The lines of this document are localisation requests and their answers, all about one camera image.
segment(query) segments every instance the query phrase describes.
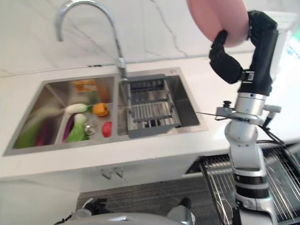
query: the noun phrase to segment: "yellow bell pepper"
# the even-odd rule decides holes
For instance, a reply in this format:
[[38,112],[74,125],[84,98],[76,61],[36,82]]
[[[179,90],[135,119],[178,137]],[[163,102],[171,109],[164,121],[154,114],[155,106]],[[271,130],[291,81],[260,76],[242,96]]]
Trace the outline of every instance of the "yellow bell pepper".
[[107,104],[105,103],[98,103],[96,105],[93,106],[93,114],[97,115],[97,116],[106,116],[109,113]]

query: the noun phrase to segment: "dishwasher rack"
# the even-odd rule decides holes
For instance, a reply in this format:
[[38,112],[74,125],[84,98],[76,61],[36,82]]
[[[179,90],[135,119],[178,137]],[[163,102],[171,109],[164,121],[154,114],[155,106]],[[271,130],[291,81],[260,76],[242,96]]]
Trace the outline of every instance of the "dishwasher rack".
[[[281,225],[300,221],[299,160],[286,146],[263,149],[270,192]],[[200,158],[200,168],[206,178],[220,222],[232,224],[234,179],[229,156],[218,155]]]

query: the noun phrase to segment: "white countertop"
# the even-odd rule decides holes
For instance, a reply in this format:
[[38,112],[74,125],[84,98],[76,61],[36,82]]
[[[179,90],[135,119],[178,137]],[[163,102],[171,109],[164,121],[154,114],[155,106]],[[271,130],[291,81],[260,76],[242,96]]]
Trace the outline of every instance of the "white countertop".
[[[237,54],[234,57],[247,68],[252,54]],[[207,58],[167,60],[151,63],[129,64],[128,72],[180,67],[190,93],[201,112],[215,113],[224,100],[235,102],[239,84],[229,85],[210,68]],[[285,141],[300,139],[299,107],[300,76],[296,64],[288,65],[277,78],[267,104],[282,106],[270,127],[272,132]],[[0,78],[0,154],[21,121],[25,110],[43,80],[103,75],[116,73],[114,66],[76,68],[50,72],[15,75]],[[7,156],[0,158],[0,178],[19,178],[23,175],[70,170],[99,165],[113,165],[152,158],[198,153],[212,155],[225,152],[228,142],[224,128],[228,120],[215,121],[204,115],[207,131],[178,135],[155,136],[125,142],[93,145],[73,149]],[[259,133],[259,139],[267,139]]]

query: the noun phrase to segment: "wire rack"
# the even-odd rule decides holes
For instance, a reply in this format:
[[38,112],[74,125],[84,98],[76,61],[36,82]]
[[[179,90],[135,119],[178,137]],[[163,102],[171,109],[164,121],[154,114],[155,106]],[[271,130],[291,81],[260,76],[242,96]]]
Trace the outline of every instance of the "wire rack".
[[130,137],[165,133],[180,126],[165,77],[128,82],[128,135]]
[[[264,149],[263,154],[277,220],[280,223],[293,224],[300,216],[299,161],[285,146]],[[232,224],[232,208],[236,207],[236,204],[229,156],[205,157],[200,161],[200,166],[217,208],[219,220],[224,225]]]

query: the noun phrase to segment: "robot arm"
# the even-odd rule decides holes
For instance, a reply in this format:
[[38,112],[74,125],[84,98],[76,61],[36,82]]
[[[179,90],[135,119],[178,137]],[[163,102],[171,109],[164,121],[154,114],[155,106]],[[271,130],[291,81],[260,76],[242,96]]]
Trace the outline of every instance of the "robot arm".
[[224,51],[227,32],[218,33],[211,46],[210,65],[227,83],[241,80],[234,108],[219,107],[217,115],[229,117],[225,136],[230,143],[230,159],[235,180],[237,208],[233,221],[237,224],[277,224],[273,199],[269,192],[263,153],[256,144],[257,125],[264,126],[260,116],[263,110],[279,112],[277,106],[265,105],[272,90],[270,75],[273,53],[276,46],[277,24],[263,12],[250,11],[249,37],[255,52],[249,69],[244,70],[239,62]]

